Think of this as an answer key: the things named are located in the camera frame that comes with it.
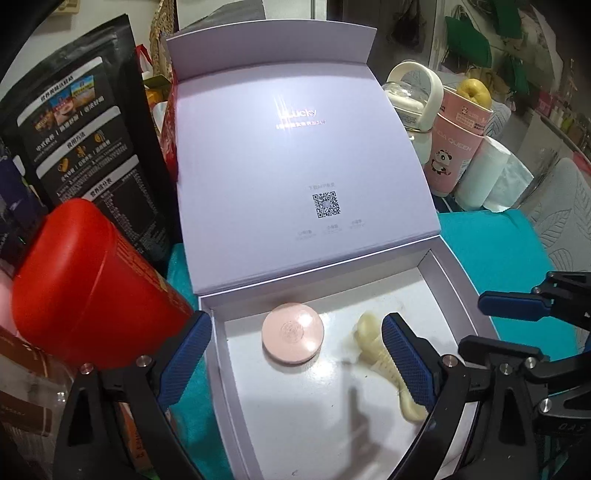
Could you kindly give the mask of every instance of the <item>red plastic bottle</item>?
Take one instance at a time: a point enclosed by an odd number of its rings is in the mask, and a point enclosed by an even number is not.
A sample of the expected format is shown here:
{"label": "red plastic bottle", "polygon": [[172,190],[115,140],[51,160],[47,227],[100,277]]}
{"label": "red plastic bottle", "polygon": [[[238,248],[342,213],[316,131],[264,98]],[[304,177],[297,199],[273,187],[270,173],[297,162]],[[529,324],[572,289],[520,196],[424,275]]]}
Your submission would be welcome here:
{"label": "red plastic bottle", "polygon": [[12,314],[27,341],[64,362],[129,365],[155,352],[190,305],[83,199],[49,214],[14,277]]}

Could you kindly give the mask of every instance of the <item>pink paper cup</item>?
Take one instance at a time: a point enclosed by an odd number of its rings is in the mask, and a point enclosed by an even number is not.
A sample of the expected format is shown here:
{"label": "pink paper cup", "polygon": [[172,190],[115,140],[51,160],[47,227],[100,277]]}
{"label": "pink paper cup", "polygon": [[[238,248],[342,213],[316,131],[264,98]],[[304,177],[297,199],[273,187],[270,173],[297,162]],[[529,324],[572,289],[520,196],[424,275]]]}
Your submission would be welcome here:
{"label": "pink paper cup", "polygon": [[483,137],[457,126],[440,113],[431,136],[431,155],[423,172],[431,193],[445,197],[456,186]]}
{"label": "pink paper cup", "polygon": [[469,132],[483,135],[492,110],[458,95],[452,88],[443,87],[443,101],[439,113],[443,118],[447,118]]}

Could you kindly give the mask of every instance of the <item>metal screw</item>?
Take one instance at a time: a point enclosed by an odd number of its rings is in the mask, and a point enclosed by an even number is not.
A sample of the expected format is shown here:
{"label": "metal screw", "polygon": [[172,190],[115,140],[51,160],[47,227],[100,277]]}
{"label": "metal screw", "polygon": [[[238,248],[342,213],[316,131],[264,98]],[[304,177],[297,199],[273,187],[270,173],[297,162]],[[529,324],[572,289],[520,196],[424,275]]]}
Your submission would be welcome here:
{"label": "metal screw", "polygon": [[548,413],[552,408],[552,400],[550,400],[549,398],[543,399],[538,405],[538,408],[542,413]]}
{"label": "metal screw", "polygon": [[91,364],[90,362],[88,362],[88,363],[85,363],[84,365],[82,365],[80,367],[80,373],[82,375],[88,375],[94,369],[95,369],[95,366],[93,364]]}
{"label": "metal screw", "polygon": [[441,360],[443,361],[443,365],[449,368],[455,367],[458,362],[457,357],[453,355],[443,355],[443,358]]}
{"label": "metal screw", "polygon": [[511,375],[513,373],[513,367],[509,364],[500,364],[499,370],[501,370],[503,375]]}
{"label": "metal screw", "polygon": [[527,368],[527,370],[531,370],[532,368],[534,368],[537,363],[538,361],[532,356],[529,356],[525,359],[525,367]]}
{"label": "metal screw", "polygon": [[135,364],[138,367],[147,367],[151,363],[152,358],[149,355],[140,355],[138,358],[135,359]]}

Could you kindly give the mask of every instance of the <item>yellow fruit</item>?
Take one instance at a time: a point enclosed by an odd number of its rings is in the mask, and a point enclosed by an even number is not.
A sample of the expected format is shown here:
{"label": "yellow fruit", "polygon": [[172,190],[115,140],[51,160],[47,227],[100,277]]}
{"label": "yellow fruit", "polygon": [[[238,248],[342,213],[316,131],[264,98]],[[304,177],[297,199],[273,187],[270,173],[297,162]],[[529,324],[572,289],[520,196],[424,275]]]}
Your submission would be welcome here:
{"label": "yellow fruit", "polygon": [[478,79],[466,79],[458,85],[456,93],[483,108],[490,109],[492,106],[491,94]]}

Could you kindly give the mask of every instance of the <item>pink round compact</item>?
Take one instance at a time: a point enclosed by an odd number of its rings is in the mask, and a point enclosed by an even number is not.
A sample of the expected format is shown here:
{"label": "pink round compact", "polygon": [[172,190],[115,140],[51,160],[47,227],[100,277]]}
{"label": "pink round compact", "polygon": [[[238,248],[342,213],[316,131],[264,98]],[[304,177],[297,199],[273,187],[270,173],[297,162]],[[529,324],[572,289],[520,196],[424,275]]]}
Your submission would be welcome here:
{"label": "pink round compact", "polygon": [[262,324],[262,344],[275,360],[298,365],[320,350],[324,325],[308,305],[284,303],[266,316]]}

